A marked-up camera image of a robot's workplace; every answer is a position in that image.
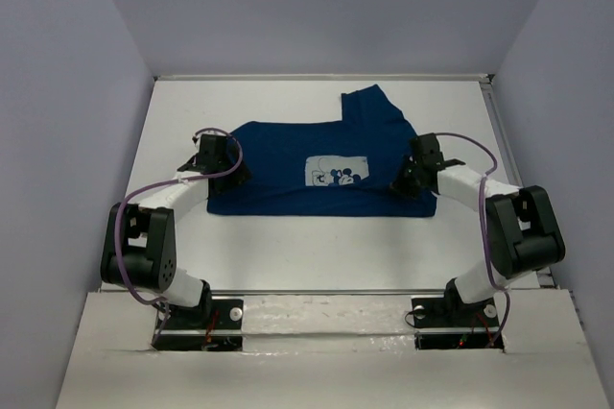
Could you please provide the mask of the blue printed t shirt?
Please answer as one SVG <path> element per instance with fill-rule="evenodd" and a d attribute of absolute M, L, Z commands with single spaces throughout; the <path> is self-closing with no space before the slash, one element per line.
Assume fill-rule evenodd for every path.
<path fill-rule="evenodd" d="M 344 93 L 338 121 L 250 121 L 234 131 L 251 172 L 245 183 L 210 197 L 221 216 L 430 218 L 429 191 L 407 199 L 390 189 L 416 136 L 379 85 Z"/>

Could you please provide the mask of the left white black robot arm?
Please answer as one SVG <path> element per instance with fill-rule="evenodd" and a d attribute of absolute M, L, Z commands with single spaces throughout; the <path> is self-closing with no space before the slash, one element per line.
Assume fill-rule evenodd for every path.
<path fill-rule="evenodd" d="M 111 208 L 100 275 L 169 319 L 201 327 L 212 316 L 211 288 L 178 266 L 176 224 L 197 205 L 246 183 L 251 172 L 232 134 L 204 129 L 192 141 L 196 152 L 171 179 L 135 190 Z"/>

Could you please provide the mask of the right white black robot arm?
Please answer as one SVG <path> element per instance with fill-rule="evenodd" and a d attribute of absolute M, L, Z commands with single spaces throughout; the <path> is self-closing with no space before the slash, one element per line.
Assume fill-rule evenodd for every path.
<path fill-rule="evenodd" d="M 422 134 L 410 142 L 391 188 L 406 198 L 430 192 L 454 200 L 479 218 L 484 258 L 452 278 L 439 297 L 413 302 L 405 316 L 414 328 L 466 327 L 493 307 L 512 282 L 547 269 L 566 255 L 547 191 L 537 185 L 519 187 L 500 182 L 486 170 L 479 173 L 463 161 L 445 158 L 440 133 Z"/>

